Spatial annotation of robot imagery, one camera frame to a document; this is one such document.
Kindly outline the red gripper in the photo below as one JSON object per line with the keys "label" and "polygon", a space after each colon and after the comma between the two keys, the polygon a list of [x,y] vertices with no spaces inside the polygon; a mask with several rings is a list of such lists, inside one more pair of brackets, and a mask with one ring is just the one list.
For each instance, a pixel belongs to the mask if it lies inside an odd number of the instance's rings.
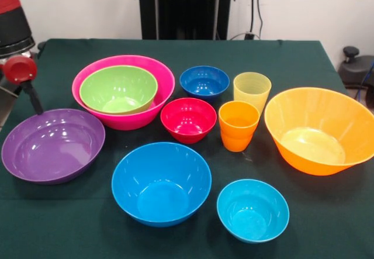
{"label": "red gripper", "polygon": [[28,94],[35,113],[41,115],[43,107],[32,85],[32,80],[37,75],[37,65],[34,60],[25,56],[13,56],[3,65],[2,70],[9,82],[16,85],[24,82],[24,92]]}

